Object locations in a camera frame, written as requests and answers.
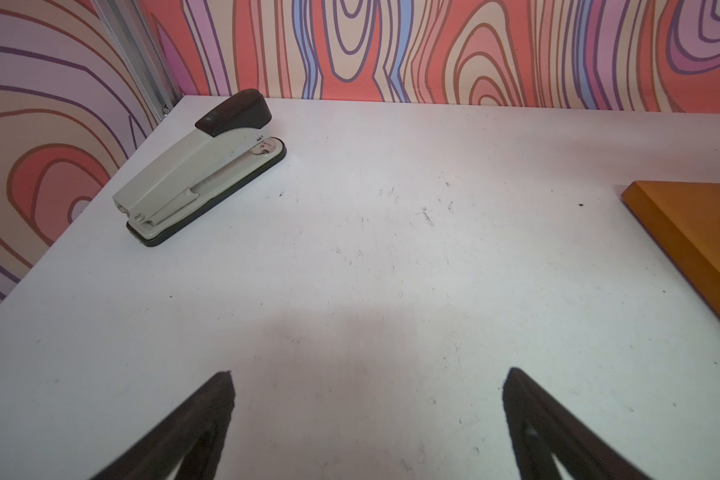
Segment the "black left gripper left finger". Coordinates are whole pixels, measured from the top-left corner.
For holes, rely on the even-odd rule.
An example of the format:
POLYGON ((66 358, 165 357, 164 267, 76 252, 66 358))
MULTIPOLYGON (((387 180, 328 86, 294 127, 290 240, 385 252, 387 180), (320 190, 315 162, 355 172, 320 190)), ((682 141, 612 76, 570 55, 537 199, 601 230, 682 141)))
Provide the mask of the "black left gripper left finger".
POLYGON ((214 374, 97 479, 213 479, 235 405, 231 373, 214 374))

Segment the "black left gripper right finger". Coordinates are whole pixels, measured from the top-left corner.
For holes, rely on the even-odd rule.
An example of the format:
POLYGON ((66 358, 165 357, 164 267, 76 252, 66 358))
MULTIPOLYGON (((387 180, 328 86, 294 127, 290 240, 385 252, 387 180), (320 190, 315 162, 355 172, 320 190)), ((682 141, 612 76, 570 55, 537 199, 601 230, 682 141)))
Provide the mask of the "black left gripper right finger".
POLYGON ((522 479, 646 479, 523 370, 509 370, 502 390, 513 453, 522 479))

